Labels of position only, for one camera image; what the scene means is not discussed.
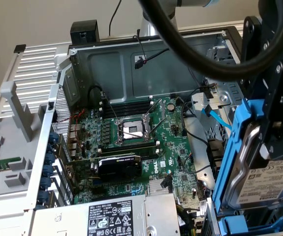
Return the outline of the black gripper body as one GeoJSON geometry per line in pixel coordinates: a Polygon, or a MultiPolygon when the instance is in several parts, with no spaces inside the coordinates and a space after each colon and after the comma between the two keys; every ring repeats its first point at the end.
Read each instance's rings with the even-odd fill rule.
{"type": "MultiPolygon", "coordinates": [[[[275,33],[278,30],[279,22],[281,22],[281,28],[283,28],[283,14],[280,14],[280,6],[283,0],[262,0],[260,2],[260,17],[261,22],[261,42],[267,44],[268,47],[272,44],[275,33]]],[[[269,83],[273,80],[273,74],[275,74],[275,69],[277,62],[281,61],[283,64],[283,51],[277,57],[273,57],[273,62],[266,71],[262,73],[262,79],[269,83]]]]}

